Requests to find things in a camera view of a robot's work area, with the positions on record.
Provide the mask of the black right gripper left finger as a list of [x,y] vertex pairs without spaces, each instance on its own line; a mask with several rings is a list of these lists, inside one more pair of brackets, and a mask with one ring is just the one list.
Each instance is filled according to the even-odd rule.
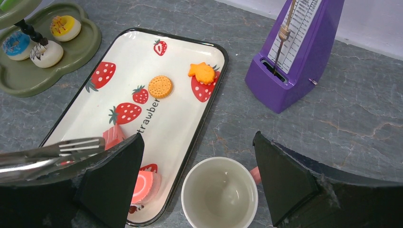
[[141,134],[33,180],[0,183],[3,228],[123,228],[144,153]]

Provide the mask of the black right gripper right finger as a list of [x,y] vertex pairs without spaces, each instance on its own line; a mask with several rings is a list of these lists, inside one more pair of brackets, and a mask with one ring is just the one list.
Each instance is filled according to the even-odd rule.
[[400,228],[403,185],[342,171],[266,138],[253,139],[277,228]]

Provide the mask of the white chocolate drizzle donut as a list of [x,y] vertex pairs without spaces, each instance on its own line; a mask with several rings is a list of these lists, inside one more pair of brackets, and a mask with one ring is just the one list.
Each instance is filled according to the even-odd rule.
[[61,45],[50,40],[45,46],[36,44],[30,52],[30,59],[37,67],[49,68],[57,64],[63,55]]

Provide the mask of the metal serving tongs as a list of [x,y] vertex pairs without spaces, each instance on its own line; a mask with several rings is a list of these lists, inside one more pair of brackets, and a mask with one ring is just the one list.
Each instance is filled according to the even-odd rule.
[[2,153],[0,182],[29,181],[105,150],[103,137],[61,141],[37,149]]

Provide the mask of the blue frosted donut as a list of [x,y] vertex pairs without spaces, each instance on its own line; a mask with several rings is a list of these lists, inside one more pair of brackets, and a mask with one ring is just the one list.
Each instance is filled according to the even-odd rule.
[[3,52],[15,61],[22,61],[30,57],[30,52],[36,45],[30,37],[21,31],[14,32],[2,44]]

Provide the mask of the green white cake slice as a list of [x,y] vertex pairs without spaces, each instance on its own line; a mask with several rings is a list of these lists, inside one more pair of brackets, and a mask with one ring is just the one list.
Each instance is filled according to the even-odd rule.
[[15,2],[15,0],[0,0],[0,10],[2,12],[11,10],[14,7]]

